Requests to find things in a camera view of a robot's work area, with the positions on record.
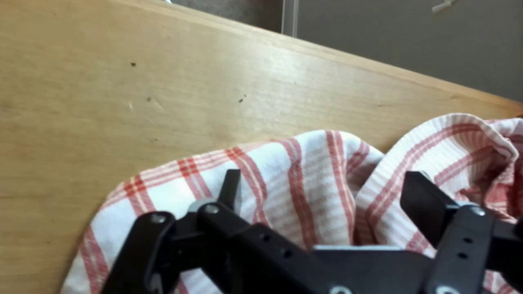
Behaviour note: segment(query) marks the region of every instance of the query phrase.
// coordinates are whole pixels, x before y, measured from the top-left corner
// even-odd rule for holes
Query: red and white checkered towel
[[[435,118],[386,156],[337,131],[175,161],[121,184],[85,233],[62,293],[100,293],[134,223],[149,211],[182,218],[195,200],[216,198],[226,171],[242,171],[239,215],[263,223],[302,249],[317,244],[383,244],[433,256],[399,208],[404,174],[425,172],[458,202],[474,202],[507,221],[521,216],[523,120]],[[489,274],[486,288],[513,293]],[[178,293],[217,293],[201,272],[182,275]]]

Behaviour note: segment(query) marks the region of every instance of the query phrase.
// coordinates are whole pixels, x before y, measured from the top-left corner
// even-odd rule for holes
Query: checkered cloth
[[[397,246],[433,257],[433,247],[399,208],[404,174],[425,172],[461,203],[515,221],[523,211],[523,120],[448,115],[405,135],[386,156],[347,133],[314,131],[280,143],[232,148],[165,164],[121,184],[92,221],[62,293],[100,293],[137,216],[182,218],[195,200],[216,198],[229,169],[242,171],[237,213],[302,249],[317,244]],[[486,290],[515,293],[487,274]],[[178,293],[219,293],[198,270]]]

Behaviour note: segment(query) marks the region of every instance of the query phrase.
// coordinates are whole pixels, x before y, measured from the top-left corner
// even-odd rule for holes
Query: wooden surface
[[[386,151],[482,92],[141,0],[0,2],[0,293],[57,293],[103,198],[227,146],[343,130]]]

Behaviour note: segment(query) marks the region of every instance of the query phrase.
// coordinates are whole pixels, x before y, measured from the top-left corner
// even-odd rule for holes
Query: wooden table
[[[0,293],[56,293],[103,198],[190,154],[343,130],[386,151],[523,105],[152,0],[0,2]]]

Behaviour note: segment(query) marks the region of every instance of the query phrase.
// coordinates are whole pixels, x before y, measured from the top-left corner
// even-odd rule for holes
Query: screw
[[[476,215],[476,216],[486,216],[486,211],[479,207],[472,207],[471,211]]]
[[[206,207],[203,211],[204,211],[206,215],[217,215],[217,213],[219,213],[219,208],[209,205],[209,207]]]
[[[459,291],[456,291],[451,287],[441,285],[441,287],[437,288],[435,294],[459,294]]]
[[[345,287],[334,287],[330,288],[329,294],[352,294],[353,291],[350,291]]]
[[[152,215],[150,216],[150,223],[154,223],[154,225],[164,225],[165,223],[165,216],[164,215]]]

